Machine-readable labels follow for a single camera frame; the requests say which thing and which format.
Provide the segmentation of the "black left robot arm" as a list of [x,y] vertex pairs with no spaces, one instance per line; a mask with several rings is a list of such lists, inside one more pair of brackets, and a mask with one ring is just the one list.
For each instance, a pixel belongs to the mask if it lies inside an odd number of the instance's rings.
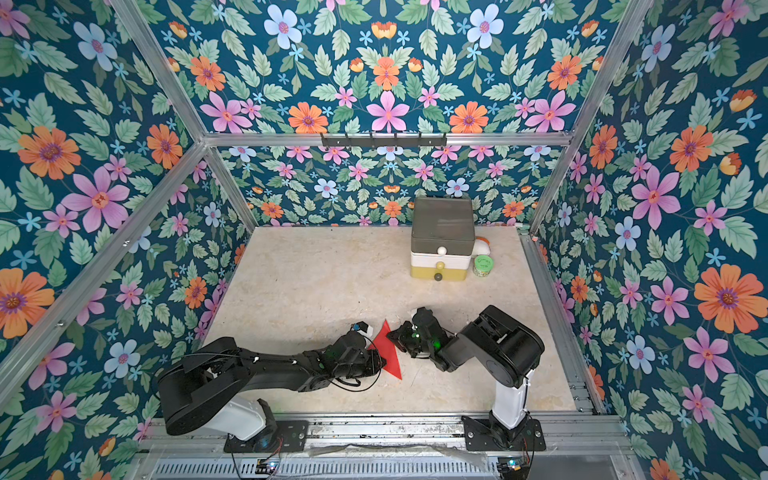
[[253,352],[221,337],[182,357],[158,379],[166,432],[189,434],[212,420],[238,393],[284,389],[304,393],[377,376],[387,361],[358,330],[334,344],[296,355]]

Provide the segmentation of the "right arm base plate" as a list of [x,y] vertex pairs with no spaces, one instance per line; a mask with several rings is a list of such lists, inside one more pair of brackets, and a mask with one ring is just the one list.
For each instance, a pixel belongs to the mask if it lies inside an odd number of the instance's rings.
[[516,427],[507,428],[492,414],[487,419],[461,417],[466,449],[470,452],[528,451],[547,449],[541,423],[525,414]]

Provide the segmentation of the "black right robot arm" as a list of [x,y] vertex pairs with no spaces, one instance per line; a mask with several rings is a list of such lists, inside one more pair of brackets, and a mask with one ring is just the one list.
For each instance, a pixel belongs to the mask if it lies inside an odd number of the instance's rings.
[[487,306],[456,334],[443,328],[432,310],[420,307],[386,337],[398,350],[427,359],[442,372],[477,360],[496,381],[491,426],[514,431],[527,421],[530,382],[545,345],[536,332],[498,307]]

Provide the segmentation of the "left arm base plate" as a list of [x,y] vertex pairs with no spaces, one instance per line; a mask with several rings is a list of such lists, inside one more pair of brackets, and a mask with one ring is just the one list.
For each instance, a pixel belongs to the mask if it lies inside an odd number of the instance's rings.
[[307,421],[276,421],[268,423],[264,430],[249,440],[231,437],[224,444],[225,453],[265,453],[273,454],[302,452],[307,440],[309,423]]

